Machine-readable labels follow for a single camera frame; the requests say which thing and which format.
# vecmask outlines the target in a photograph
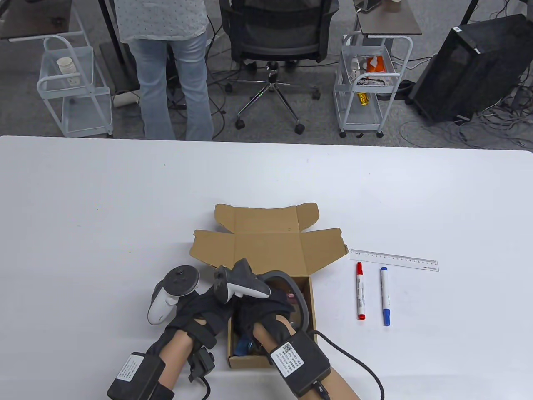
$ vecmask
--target chair base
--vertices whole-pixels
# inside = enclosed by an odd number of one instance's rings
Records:
[[[284,106],[287,108],[289,113],[292,115],[294,121],[295,121],[295,127],[294,132],[297,134],[302,134],[305,130],[305,126],[300,123],[300,118],[296,115],[292,107],[290,106],[289,102],[283,96],[283,93],[280,86],[293,86],[293,87],[302,87],[302,85],[295,85],[290,83],[284,83],[278,81],[278,63],[269,61],[266,64],[266,69],[269,72],[268,81],[241,81],[241,80],[235,80],[232,82],[238,82],[238,83],[263,83],[264,86],[257,92],[257,94],[250,98],[250,101],[237,113],[237,120],[235,121],[235,128],[237,129],[243,129],[245,127],[244,121],[240,118],[241,114],[246,111],[248,108],[250,108],[252,105],[254,105],[259,98],[261,98],[262,95],[264,95],[267,91],[268,92],[274,92],[278,95],[278,97],[281,99],[281,102],[284,104]],[[320,90],[317,86],[305,86],[313,89],[313,99],[318,100],[320,99]],[[231,84],[226,85],[226,92],[230,93],[232,91]]]

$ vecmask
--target office chair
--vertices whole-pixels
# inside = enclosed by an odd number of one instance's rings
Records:
[[[278,81],[279,61],[315,60],[321,62],[328,53],[329,25],[338,11],[338,0],[220,0],[222,27],[230,38],[231,58],[241,65],[244,60],[267,61],[267,81],[237,113],[235,127],[245,127],[241,114],[266,92],[275,92],[296,121],[294,131],[302,134],[305,126],[287,102],[279,86],[295,86]],[[311,86],[313,98],[320,91]],[[231,84],[226,85],[231,92]]]

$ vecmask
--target red marker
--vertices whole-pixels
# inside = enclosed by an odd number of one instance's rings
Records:
[[[365,319],[365,288],[363,287],[363,264],[357,263],[357,317]]]

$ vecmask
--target blue marker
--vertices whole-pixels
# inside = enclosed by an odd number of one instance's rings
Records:
[[[391,324],[391,298],[389,297],[389,270],[381,267],[381,300],[383,304],[383,323]]]

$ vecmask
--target patterned shirt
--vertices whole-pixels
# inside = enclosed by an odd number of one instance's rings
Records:
[[[115,0],[120,41],[180,41],[205,32],[204,0]]]

